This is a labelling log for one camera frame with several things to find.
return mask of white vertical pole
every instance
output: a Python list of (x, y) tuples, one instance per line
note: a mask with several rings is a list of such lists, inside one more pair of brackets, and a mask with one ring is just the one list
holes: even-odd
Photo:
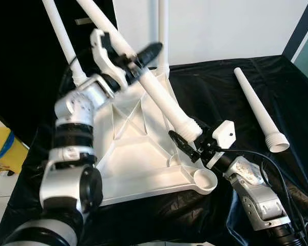
[[(56, 4), (54, 0), (42, 0), (42, 2), (45, 6), (52, 27), (58, 38), (58, 41), (60, 42), (60, 45), (63, 49), (66, 60), (68, 63), (70, 63), (73, 60), (73, 58), (75, 58), (75, 51), (67, 35), (67, 32), (65, 30), (63, 21), (60, 17)], [(76, 59), (71, 65), (71, 70), (72, 70), (73, 81), (76, 86), (80, 85), (86, 80), (87, 76), (83, 72), (78, 59)]]
[(159, 0), (159, 41), (163, 44), (163, 49), (159, 55), (157, 73), (165, 73), (169, 77), (169, 0)]
[[(131, 46), (93, 0), (77, 0), (77, 2), (98, 28), (104, 32), (109, 32), (112, 46), (118, 54), (135, 55)], [(192, 118), (185, 114), (150, 70), (145, 69), (143, 75), (139, 78), (139, 83), (170, 121), (175, 131), (184, 139), (192, 142), (202, 133), (202, 129)]]

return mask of black cable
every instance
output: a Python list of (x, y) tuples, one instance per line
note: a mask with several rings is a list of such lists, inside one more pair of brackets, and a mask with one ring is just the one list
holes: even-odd
[(87, 53), (90, 53), (91, 52), (91, 48), (86, 48), (82, 51), (80, 51), (72, 60), (71, 62), (66, 66), (65, 70), (64, 70), (64, 73), (63, 73), (63, 76), (62, 76), (62, 79), (61, 79), (61, 82), (60, 82), (60, 86), (59, 86), (59, 89), (58, 89), (58, 95), (61, 94), (62, 90), (63, 90), (63, 87), (65, 86), (65, 83), (67, 81), (67, 77), (68, 77), (68, 74), (70, 72), (70, 69), (71, 69), (71, 66), (72, 64), (76, 61), (76, 59), (80, 58), (81, 56), (87, 54)]
[[(284, 180), (284, 178), (282, 176), (281, 171), (279, 170), (278, 166), (274, 163), (274, 161), (272, 159), (270, 159), (268, 156), (266, 156), (264, 154), (261, 154), (259, 152), (256, 152), (256, 151), (235, 150), (235, 149), (219, 149), (218, 151), (219, 152), (239, 152), (239, 153), (249, 153), (249, 154), (259, 155), (259, 156), (263, 157), (264, 159), (268, 160), (275, 167), (275, 169), (276, 169), (276, 171), (278, 173), (278, 178), (279, 178), (279, 180), (280, 180), (280, 182), (282, 184), (282, 190), (283, 190), (283, 192), (285, 194), (286, 203), (287, 203), (287, 206), (288, 206), (288, 210), (290, 212), (291, 223), (292, 223), (293, 227), (295, 228), (295, 230), (299, 231), (298, 226), (296, 224), (294, 212), (293, 212), (293, 207), (294, 207), (294, 209), (296, 210), (296, 213), (297, 213), (297, 217), (298, 217), (298, 219), (300, 220), (300, 223), (301, 223), (301, 229), (303, 230), (303, 233), (305, 234), (304, 242), (305, 242), (306, 245), (308, 245), (308, 236), (307, 236), (307, 233), (306, 233), (306, 228), (305, 228), (303, 217), (302, 217), (299, 209), (297, 208), (296, 204), (293, 201), (292, 196), (290, 195), (290, 193), (289, 193), (289, 191), (287, 189), (287, 186), (286, 186), (286, 183), (285, 183), (285, 180)], [(261, 176), (262, 176), (264, 182), (269, 187), (273, 188), (272, 185), (268, 182), (268, 180), (265, 177), (265, 172), (264, 172), (264, 168), (263, 168), (263, 162), (261, 162), (261, 164), (259, 165), (259, 168), (260, 168), (260, 173), (261, 173)]]

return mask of black curtain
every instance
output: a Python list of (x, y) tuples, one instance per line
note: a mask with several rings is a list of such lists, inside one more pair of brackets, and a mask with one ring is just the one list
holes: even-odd
[[(56, 0), (75, 52), (90, 46), (94, 24), (76, 1)], [(95, 1), (116, 26), (112, 0)], [(52, 120), (57, 89), (67, 65), (42, 1), (0, 1), (0, 120), (30, 145), (41, 121)], [(87, 69), (91, 54), (81, 59)]]

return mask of black cloth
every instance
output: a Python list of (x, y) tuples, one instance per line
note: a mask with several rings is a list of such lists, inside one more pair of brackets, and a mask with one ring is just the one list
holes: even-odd
[[(240, 67), (290, 142), (283, 153), (268, 151), (264, 135), (233, 74)], [(296, 204), (308, 219), (308, 79), (283, 56), (209, 61), (173, 66), (170, 82), (180, 106), (212, 125), (234, 121), (232, 148), (255, 150), (273, 158)], [(51, 138), (50, 123), (39, 126), (0, 223), (0, 243), (18, 225), (39, 218), (39, 186)], [(261, 159), (246, 155), (250, 161)], [(273, 171), (268, 175), (275, 187)], [(85, 224), (79, 245), (131, 245), (151, 240), (208, 241), (215, 245), (266, 245), (254, 232), (229, 182), (218, 175), (209, 195), (176, 192), (99, 208)]]
[[(117, 25), (112, 0), (95, 0)], [(94, 24), (78, 26), (88, 17), (77, 1), (55, 0), (76, 54), (90, 47)], [(57, 90), (67, 66), (42, 1), (0, 1), (0, 120), (30, 146), (44, 114), (52, 114)], [(92, 55), (80, 58), (86, 73)]]

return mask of white plastic tube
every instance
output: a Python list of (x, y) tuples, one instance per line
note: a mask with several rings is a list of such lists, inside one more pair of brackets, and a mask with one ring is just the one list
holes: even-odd
[(261, 103), (256, 92), (253, 90), (250, 83), (246, 79), (242, 70), (240, 68), (235, 68), (234, 73), (242, 87), (248, 103), (252, 108), (252, 111), (257, 118), (257, 121), (259, 122), (263, 134), (266, 136), (265, 141), (269, 151), (277, 153), (286, 150), (290, 144), (288, 143), (284, 134), (278, 131), (275, 123), (266, 111), (264, 105)]
[[(60, 45), (63, 49), (66, 60), (68, 63), (71, 63), (73, 58), (75, 58), (75, 51), (67, 35), (67, 32), (65, 30), (63, 21), (60, 17), (56, 4), (54, 0), (42, 0), (42, 2), (45, 6), (52, 27), (58, 38), (58, 41), (60, 42)], [(73, 81), (76, 86), (80, 85), (87, 79), (87, 76), (83, 72), (78, 59), (76, 59), (71, 65), (71, 70), (72, 70)]]
[(159, 41), (163, 49), (159, 54), (158, 74), (165, 73), (169, 77), (169, 0), (159, 0)]
[[(93, 0), (77, 0), (77, 2), (98, 28), (110, 34), (112, 46), (119, 55), (135, 55), (135, 52), (130, 45)], [(165, 117), (167, 117), (173, 125), (175, 131), (185, 140), (192, 142), (202, 134), (202, 129), (198, 124), (185, 114), (176, 101), (172, 99), (164, 87), (159, 83), (157, 78), (148, 69), (144, 71), (139, 82), (163, 112)]]

